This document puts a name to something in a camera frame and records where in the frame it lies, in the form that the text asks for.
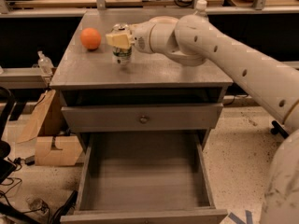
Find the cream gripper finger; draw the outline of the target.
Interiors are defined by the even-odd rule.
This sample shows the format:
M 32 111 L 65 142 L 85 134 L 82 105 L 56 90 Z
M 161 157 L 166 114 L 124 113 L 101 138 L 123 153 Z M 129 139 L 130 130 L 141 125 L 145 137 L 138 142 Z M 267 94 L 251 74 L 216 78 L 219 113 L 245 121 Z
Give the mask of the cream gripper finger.
M 111 47 L 129 49 L 134 43 L 132 30 L 114 30 L 106 34 L 106 41 Z

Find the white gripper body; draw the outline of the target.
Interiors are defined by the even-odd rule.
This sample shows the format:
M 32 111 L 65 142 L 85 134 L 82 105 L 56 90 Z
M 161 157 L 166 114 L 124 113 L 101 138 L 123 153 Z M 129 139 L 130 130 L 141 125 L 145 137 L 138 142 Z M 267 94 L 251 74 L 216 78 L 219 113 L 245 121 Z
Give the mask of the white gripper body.
M 150 47 L 150 34 L 153 28 L 153 23 L 150 21 L 133 24 L 131 26 L 131 33 L 133 37 L 133 44 L 139 52 L 152 53 Z

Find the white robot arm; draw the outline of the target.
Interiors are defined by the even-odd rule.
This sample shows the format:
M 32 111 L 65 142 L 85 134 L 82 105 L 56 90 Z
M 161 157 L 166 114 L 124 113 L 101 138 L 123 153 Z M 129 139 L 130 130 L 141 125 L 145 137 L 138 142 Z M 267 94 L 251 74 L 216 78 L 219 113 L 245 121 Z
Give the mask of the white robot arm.
M 106 35 L 184 65 L 209 59 L 290 132 L 269 170 L 260 224 L 299 224 L 299 71 L 220 32 L 205 14 L 156 17 Z

